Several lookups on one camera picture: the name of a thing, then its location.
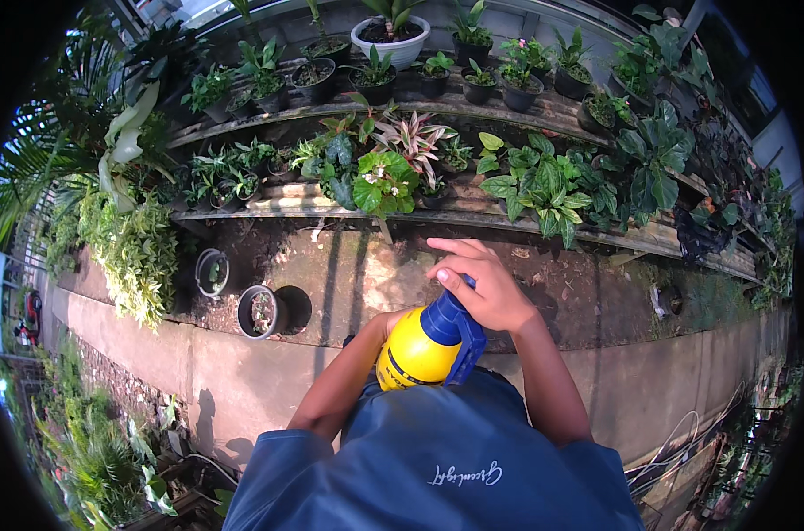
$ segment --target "concrete path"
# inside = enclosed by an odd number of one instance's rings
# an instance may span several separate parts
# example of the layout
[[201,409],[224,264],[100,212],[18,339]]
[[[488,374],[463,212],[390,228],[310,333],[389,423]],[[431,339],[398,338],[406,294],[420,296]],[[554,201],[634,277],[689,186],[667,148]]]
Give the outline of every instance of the concrete path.
[[[51,309],[84,341],[134,376],[189,404],[196,444],[228,465],[244,467],[255,438],[290,420],[336,348],[257,342],[163,322],[157,334],[114,307],[54,288]],[[656,342],[563,352],[591,417],[595,439],[615,448],[626,467],[648,460],[689,410],[701,424],[727,405],[738,383],[753,382],[785,357],[788,315],[780,311],[724,329]],[[516,355],[486,355],[523,393]],[[685,421],[678,435],[693,430]]]

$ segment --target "white cable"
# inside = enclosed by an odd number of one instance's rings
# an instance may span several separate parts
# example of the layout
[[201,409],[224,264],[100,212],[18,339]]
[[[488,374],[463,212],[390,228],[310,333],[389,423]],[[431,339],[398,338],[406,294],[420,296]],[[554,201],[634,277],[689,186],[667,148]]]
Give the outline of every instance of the white cable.
[[231,483],[234,483],[235,485],[238,485],[237,480],[232,478],[231,475],[228,474],[226,471],[222,470],[222,467],[219,466],[214,460],[210,459],[209,457],[205,457],[204,455],[201,455],[201,454],[187,454],[187,457],[201,457],[204,461],[210,463],[213,466],[216,466],[216,469],[220,473],[222,473],[227,479],[230,479]]

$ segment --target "hand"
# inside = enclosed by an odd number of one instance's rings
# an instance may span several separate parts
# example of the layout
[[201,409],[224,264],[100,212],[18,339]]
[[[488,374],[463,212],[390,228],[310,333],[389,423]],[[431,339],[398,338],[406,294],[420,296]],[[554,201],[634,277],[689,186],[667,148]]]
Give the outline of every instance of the hand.
[[[481,241],[429,238],[426,243],[433,249],[455,253],[435,264],[426,276],[437,278],[485,328],[514,333],[529,319],[540,315],[494,250]],[[461,279],[464,273],[476,281],[475,290]]]

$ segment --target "dirt ground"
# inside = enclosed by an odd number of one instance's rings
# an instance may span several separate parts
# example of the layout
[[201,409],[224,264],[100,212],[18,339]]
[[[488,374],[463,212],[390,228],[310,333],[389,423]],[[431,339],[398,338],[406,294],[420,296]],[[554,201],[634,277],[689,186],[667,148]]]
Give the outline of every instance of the dirt ground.
[[[254,284],[277,289],[286,283],[303,299],[295,313],[305,315],[298,316],[300,327],[274,339],[341,346],[346,335],[357,331],[377,311],[396,309],[376,306],[372,300],[375,280],[371,274],[376,268],[389,272],[385,284],[407,292],[397,296],[396,302],[426,304],[442,292],[435,282],[422,278],[422,272],[445,254],[426,245],[430,236],[478,238],[493,248],[564,350],[664,339],[733,324],[754,314],[739,280],[688,268],[677,260],[644,256],[613,267],[609,256],[615,249],[608,246],[576,242],[575,249],[564,250],[559,239],[545,240],[540,235],[408,222],[389,224],[394,245],[386,246],[378,228],[366,220],[327,220],[326,227],[314,235],[318,222],[288,218],[208,221],[214,239],[200,243],[198,252],[207,247],[225,252],[233,279],[220,297],[203,296],[195,283],[197,255],[183,257],[175,280],[176,309],[170,319],[241,334],[236,322],[240,292]],[[80,272],[65,275],[59,285],[110,303],[103,272],[89,260],[88,250],[81,250],[79,258]],[[659,319],[650,299],[654,285],[660,289],[676,285],[684,301],[682,312]],[[329,297],[340,292],[351,302],[329,305]],[[333,318],[326,314],[331,312],[343,315]],[[330,326],[331,319],[349,322]],[[489,331],[488,336],[488,352],[513,351],[507,334]]]

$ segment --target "black plastic pot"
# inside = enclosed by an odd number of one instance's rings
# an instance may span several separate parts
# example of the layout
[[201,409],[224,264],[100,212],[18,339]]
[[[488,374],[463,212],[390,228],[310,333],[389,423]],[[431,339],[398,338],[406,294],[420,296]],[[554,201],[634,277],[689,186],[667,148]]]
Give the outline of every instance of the black plastic pot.
[[281,85],[281,88],[275,92],[272,92],[271,94],[254,100],[254,104],[256,104],[263,112],[273,114],[276,112],[286,111],[290,108],[290,92],[287,91],[286,79],[281,76],[279,77],[284,82],[284,84]]
[[590,83],[582,83],[571,77],[563,68],[556,69],[556,92],[572,100],[582,100],[592,92]]
[[[313,45],[318,44],[318,43],[319,43],[319,41],[314,41],[314,42],[311,43],[310,46],[313,46]],[[334,61],[335,65],[340,66],[340,65],[348,65],[349,56],[351,54],[352,54],[352,42],[349,41],[349,44],[348,44],[348,46],[346,48],[339,49],[336,52],[333,52],[331,54],[317,55],[316,58],[329,58],[332,61]]]
[[228,112],[228,102],[230,98],[225,96],[220,101],[207,107],[204,113],[210,116],[216,123],[225,123],[231,119],[231,113]]
[[550,73],[549,68],[542,69],[542,68],[538,68],[537,66],[532,68],[532,76],[537,77],[538,81],[541,82],[541,84],[544,86],[545,89],[549,88],[548,87],[548,81],[546,79],[546,74],[548,74],[548,73]]
[[202,199],[198,202],[197,205],[194,207],[190,207],[192,210],[196,212],[200,212],[202,214],[207,212],[213,212],[213,204],[210,202],[210,196],[207,196],[207,199]]
[[514,88],[511,84],[502,79],[502,100],[505,102],[506,107],[514,112],[526,112],[535,103],[535,98],[544,91],[544,85],[541,80],[535,76],[529,76],[529,80],[535,83],[540,90],[537,93],[525,92],[519,88]]
[[420,92],[427,100],[435,100],[446,92],[446,82],[450,78],[450,70],[444,70],[443,77],[429,77],[422,72],[420,75]]
[[366,87],[356,83],[354,81],[354,75],[357,72],[358,71],[356,69],[353,69],[351,72],[349,72],[349,82],[352,83],[352,86],[360,93],[360,95],[366,98],[366,101],[368,101],[370,105],[384,105],[394,95],[394,84],[396,83],[396,69],[394,67],[391,66],[390,70],[388,70],[392,76],[390,81],[384,83],[383,85],[373,87]]
[[232,104],[234,103],[234,99],[235,98],[232,98],[230,103],[228,103],[228,112],[231,113],[236,120],[246,120],[258,113],[258,108],[254,106],[254,102],[251,100],[248,100],[240,107],[233,109]]
[[[210,282],[210,269],[214,263],[219,262],[219,268],[225,268],[224,282],[218,289],[213,288]],[[217,249],[205,249],[195,261],[195,283],[204,296],[214,297],[219,295],[235,295],[240,292],[238,275],[231,270],[231,263],[228,256]]]
[[316,58],[313,60],[313,62],[317,65],[330,66],[332,68],[332,73],[329,74],[327,78],[313,85],[297,85],[296,79],[298,79],[299,71],[301,69],[310,68],[310,63],[308,63],[297,68],[296,71],[293,72],[291,79],[293,87],[300,91],[301,94],[310,100],[312,104],[319,105],[328,102],[328,100],[334,97],[334,89],[336,89],[334,72],[337,70],[337,66],[334,61],[329,58]]
[[470,59],[479,64],[479,68],[484,69],[488,64],[488,54],[491,52],[494,43],[491,41],[491,46],[476,46],[475,44],[466,44],[458,40],[458,32],[452,34],[452,44],[456,49],[456,65],[470,66]]
[[188,104],[181,104],[181,99],[184,98],[184,95],[192,92],[192,80],[195,75],[201,74],[208,68],[210,68],[209,65],[206,65],[203,62],[199,63],[198,66],[193,69],[192,74],[187,76],[187,78],[181,82],[180,85],[178,85],[174,92],[171,94],[164,94],[161,92],[154,110],[162,112],[164,115],[166,115],[166,118],[172,119],[180,127],[188,127],[201,120],[201,115],[190,111]]
[[638,97],[633,91],[626,88],[626,84],[620,80],[618,76],[615,75],[614,72],[611,73],[609,76],[609,90],[612,91],[612,94],[617,96],[618,98],[623,98],[624,96],[629,94],[629,108],[632,109],[632,112],[638,115],[651,115],[653,113],[653,108],[655,106],[654,99],[652,100],[645,100],[644,98]]
[[601,137],[607,137],[611,133],[611,130],[603,125],[602,123],[597,121],[597,118],[594,118],[591,115],[591,110],[588,109],[588,98],[592,96],[588,94],[588,96],[582,100],[582,106],[576,112],[576,120],[579,122],[579,127],[582,127],[588,133],[593,133],[599,135]]
[[620,132],[620,129],[638,129],[638,117],[632,112],[630,109],[630,114],[632,114],[632,118],[635,120],[635,125],[630,124],[629,122],[625,121],[620,115],[615,114],[615,134]]
[[[261,293],[272,297],[274,309],[272,323],[269,324],[269,329],[264,334],[254,330],[254,318],[251,315],[251,304],[254,297]],[[240,302],[237,304],[237,323],[240,324],[242,333],[249,339],[266,339],[272,334],[280,334],[287,329],[287,325],[290,323],[290,313],[287,304],[275,292],[265,285],[253,285],[240,295]]]
[[426,196],[422,192],[419,192],[419,194],[424,207],[429,210],[439,210],[446,197],[450,195],[450,189],[448,186],[443,186],[436,194],[432,194],[431,196]]
[[467,99],[470,103],[474,105],[484,105],[488,102],[491,98],[494,89],[496,88],[496,84],[491,85],[490,87],[482,87],[481,85],[473,85],[470,81],[467,81],[466,76],[474,74],[475,70],[471,68],[465,68],[460,72],[461,79],[464,82],[464,98]]
[[187,197],[183,193],[178,194],[178,196],[169,201],[166,206],[175,212],[186,212],[189,210],[189,205],[187,205]]

